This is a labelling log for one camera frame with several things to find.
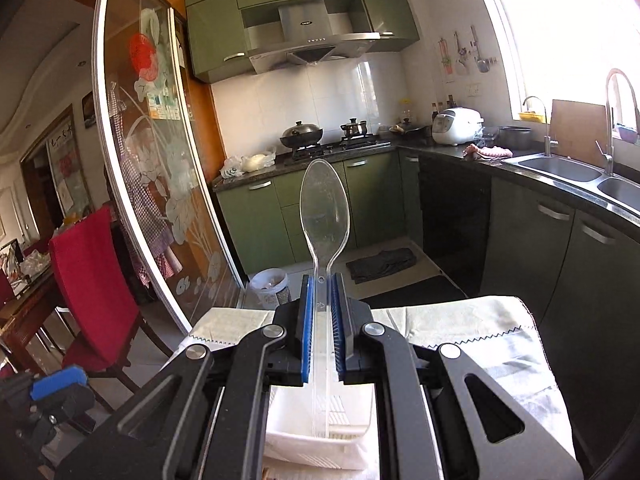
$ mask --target white rice cooker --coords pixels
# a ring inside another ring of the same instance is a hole
[[[438,144],[457,146],[471,142],[482,129],[484,119],[469,108],[447,108],[433,120],[431,133]]]

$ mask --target silver screw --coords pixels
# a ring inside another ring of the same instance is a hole
[[[272,324],[264,327],[262,329],[262,333],[270,339],[276,339],[277,337],[280,337],[282,334],[284,334],[284,329],[280,325]]]
[[[202,359],[206,355],[207,349],[203,345],[191,345],[184,351],[184,353],[189,359],[197,361],[198,359]]]
[[[457,359],[460,357],[460,347],[452,343],[445,343],[440,347],[440,353],[449,359]]]
[[[364,326],[364,332],[369,335],[383,335],[385,333],[385,326],[380,323],[367,323]]]

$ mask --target tile backsplash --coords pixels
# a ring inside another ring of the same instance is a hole
[[[211,85],[227,156],[253,155],[276,146],[296,121],[324,129],[322,143],[340,140],[340,125],[356,117],[369,131],[398,121],[407,97],[397,52],[325,61],[260,75],[239,75]]]

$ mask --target bright window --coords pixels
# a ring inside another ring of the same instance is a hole
[[[640,10],[634,0],[486,0],[510,77],[514,118],[524,94],[605,103],[613,67],[640,92]],[[616,122],[636,126],[626,82],[609,88]]]

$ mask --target wall outlet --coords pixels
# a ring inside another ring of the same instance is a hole
[[[480,83],[471,83],[466,86],[467,97],[480,97]]]

